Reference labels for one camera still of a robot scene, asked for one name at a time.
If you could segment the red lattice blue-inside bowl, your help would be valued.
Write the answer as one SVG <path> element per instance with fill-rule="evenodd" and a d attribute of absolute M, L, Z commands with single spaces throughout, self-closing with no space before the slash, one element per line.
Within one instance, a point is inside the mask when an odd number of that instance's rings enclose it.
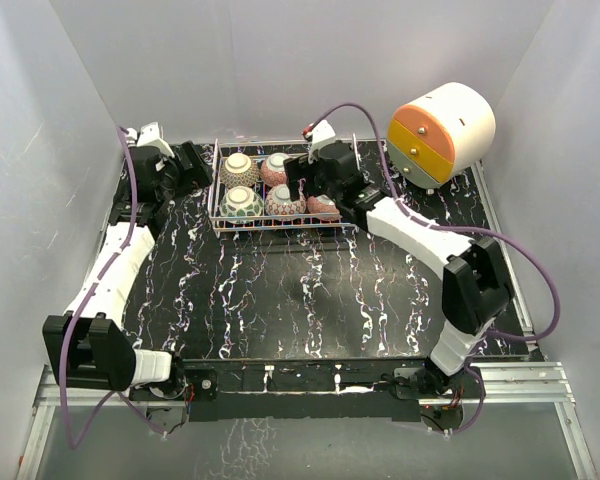
<path fill-rule="evenodd" d="M 286 184 L 271 188 L 265 198 L 265 213 L 273 216 L 276 221 L 295 220 L 299 215 L 305 214 L 305 202 L 292 202 Z"/>

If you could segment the red dotted pink bowl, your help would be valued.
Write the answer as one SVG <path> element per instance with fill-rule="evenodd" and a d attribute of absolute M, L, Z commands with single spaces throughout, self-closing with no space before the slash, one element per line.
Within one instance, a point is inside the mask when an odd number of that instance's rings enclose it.
<path fill-rule="evenodd" d="M 333 222 L 341 219 L 335 202 L 326 195 L 311 196 L 306 205 L 308 212 L 320 221 Z"/>

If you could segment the white wire dish rack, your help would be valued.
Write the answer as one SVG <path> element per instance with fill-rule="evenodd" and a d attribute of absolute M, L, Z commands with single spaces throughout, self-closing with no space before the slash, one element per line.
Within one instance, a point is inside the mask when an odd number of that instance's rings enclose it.
<path fill-rule="evenodd" d="M 284 162 L 308 153 L 306 142 L 215 144 L 207 202 L 214 232 L 348 227 L 326 196 L 307 196 L 299 187 L 292 197 L 284 184 Z"/>

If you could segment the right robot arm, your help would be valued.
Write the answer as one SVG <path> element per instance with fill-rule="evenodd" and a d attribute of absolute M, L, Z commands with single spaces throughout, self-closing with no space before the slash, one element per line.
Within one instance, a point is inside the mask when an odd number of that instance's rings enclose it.
<path fill-rule="evenodd" d="M 341 141 L 287 159 L 283 166 L 292 199 L 302 193 L 326 196 L 344 220 L 402 248 L 441 280 L 445 322 L 409 383 L 422 394 L 451 395 L 476 344 L 514 297 L 497 241 L 451 232 L 409 210 L 364 178 L 354 149 Z"/>

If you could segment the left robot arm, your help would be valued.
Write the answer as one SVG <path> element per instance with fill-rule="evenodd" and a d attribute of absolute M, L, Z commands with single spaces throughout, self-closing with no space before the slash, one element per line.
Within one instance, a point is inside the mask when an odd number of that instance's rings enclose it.
<path fill-rule="evenodd" d="M 171 353 L 135 349 L 122 332 L 131 288 L 163 231 L 172 201 L 212 183 L 203 148 L 190 141 L 167 156 L 132 146 L 107 220 L 104 241 L 78 295 L 42 334 L 55 380 L 69 388 L 122 392 L 151 384 L 166 399 L 180 396 L 187 376 Z"/>

